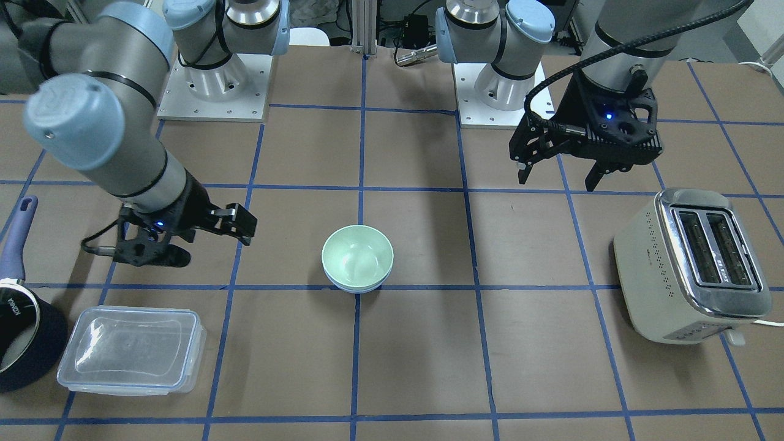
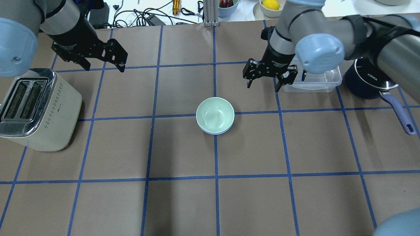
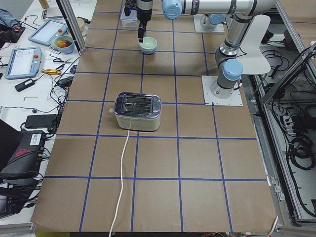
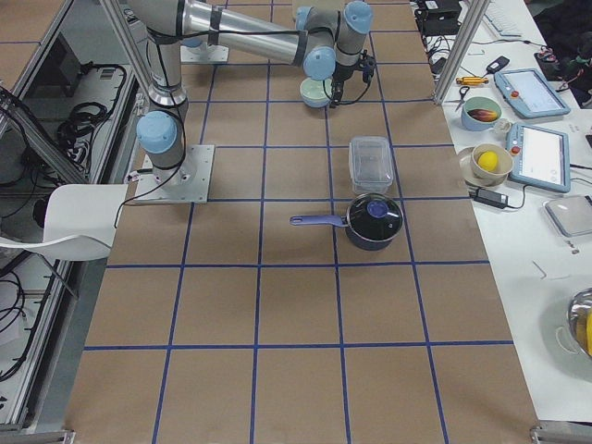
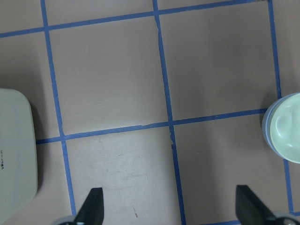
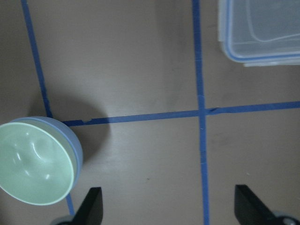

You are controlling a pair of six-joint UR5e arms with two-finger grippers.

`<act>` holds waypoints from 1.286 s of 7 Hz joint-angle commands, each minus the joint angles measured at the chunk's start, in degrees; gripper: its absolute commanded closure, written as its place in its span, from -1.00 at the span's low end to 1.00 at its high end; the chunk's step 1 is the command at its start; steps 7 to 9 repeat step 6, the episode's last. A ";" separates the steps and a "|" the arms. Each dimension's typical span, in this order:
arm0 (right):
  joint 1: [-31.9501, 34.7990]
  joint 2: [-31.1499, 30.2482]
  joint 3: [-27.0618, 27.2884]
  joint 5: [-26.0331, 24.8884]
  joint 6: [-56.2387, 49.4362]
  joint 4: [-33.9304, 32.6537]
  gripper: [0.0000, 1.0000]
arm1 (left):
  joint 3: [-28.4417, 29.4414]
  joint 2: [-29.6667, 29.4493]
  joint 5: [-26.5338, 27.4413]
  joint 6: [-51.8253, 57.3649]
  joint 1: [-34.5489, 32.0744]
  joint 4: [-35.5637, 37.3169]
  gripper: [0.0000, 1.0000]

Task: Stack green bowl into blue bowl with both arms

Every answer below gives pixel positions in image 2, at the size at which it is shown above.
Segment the black gripper green side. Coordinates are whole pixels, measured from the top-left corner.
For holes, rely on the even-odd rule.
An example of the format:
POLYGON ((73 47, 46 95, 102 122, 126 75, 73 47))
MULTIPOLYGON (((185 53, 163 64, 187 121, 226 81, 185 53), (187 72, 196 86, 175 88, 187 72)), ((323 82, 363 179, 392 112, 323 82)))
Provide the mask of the black gripper green side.
POLYGON ((249 58, 242 76, 247 80, 249 89, 255 79, 263 76, 277 77, 275 92, 279 92, 284 85, 292 85, 298 75, 297 65, 290 65, 295 54, 282 54, 268 44, 261 60, 249 58))

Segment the black gripper toaster side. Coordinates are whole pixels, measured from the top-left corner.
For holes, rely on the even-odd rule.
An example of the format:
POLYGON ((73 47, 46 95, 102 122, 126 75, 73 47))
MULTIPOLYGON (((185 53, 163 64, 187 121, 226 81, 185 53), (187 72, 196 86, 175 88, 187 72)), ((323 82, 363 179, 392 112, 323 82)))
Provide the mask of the black gripper toaster side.
POLYGON ((80 18, 70 31, 51 35, 57 46, 52 49, 66 62, 74 62, 89 71, 91 64, 87 58, 96 58, 113 64, 121 73, 125 71, 128 53, 116 39, 102 42, 95 29, 87 20, 80 18))

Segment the robot arm by green bowl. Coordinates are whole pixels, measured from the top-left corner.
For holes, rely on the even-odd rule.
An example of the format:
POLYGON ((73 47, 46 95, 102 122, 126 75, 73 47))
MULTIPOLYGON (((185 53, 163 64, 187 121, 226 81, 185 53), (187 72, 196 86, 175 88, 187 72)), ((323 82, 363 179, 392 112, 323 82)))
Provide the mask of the robot arm by green bowl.
POLYGON ((260 61, 252 58, 243 78, 276 77, 275 91, 291 85, 298 74, 296 56, 305 72, 322 74, 343 60, 368 59, 373 67, 400 85, 419 102, 419 20, 385 15, 378 18, 348 15, 328 21, 324 0, 287 0, 274 27, 264 28, 267 48, 260 61))

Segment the robot arm by toaster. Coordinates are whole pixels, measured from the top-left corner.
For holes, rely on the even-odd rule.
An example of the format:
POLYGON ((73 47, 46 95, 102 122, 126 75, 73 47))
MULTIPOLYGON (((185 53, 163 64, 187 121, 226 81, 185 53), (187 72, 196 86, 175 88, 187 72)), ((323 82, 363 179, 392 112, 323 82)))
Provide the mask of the robot arm by toaster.
POLYGON ((53 40, 52 50, 65 62, 89 71, 89 58, 125 71, 128 53, 116 39, 103 42, 72 0, 2 0, 0 12, 0 74, 21 76, 38 50, 42 31, 53 40))

